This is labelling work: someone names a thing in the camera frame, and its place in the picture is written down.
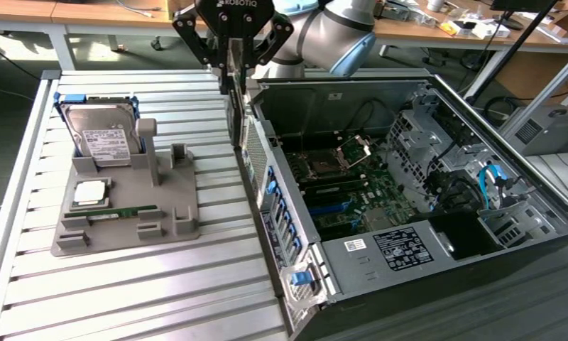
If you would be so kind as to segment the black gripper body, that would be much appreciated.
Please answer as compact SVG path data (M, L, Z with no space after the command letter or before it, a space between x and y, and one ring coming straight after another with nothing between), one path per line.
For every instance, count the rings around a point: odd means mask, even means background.
M274 14L264 0L197 0L194 9L218 38L253 38Z

